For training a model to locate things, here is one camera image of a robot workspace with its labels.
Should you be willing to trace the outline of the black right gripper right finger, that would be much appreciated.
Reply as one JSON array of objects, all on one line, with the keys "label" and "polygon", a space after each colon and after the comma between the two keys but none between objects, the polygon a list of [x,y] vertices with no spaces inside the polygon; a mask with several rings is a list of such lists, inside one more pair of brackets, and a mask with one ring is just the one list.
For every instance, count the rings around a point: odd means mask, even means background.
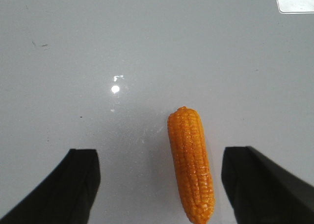
[{"label": "black right gripper right finger", "polygon": [[314,188],[251,146],[226,147],[221,180],[239,224],[312,224]]}]

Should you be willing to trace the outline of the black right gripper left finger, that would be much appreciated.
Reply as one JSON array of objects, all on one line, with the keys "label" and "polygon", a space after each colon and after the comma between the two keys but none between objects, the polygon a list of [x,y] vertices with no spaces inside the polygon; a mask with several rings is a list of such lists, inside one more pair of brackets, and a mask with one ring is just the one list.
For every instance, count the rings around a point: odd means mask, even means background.
[{"label": "black right gripper left finger", "polygon": [[70,149],[2,224],[86,224],[101,181],[95,149]]}]

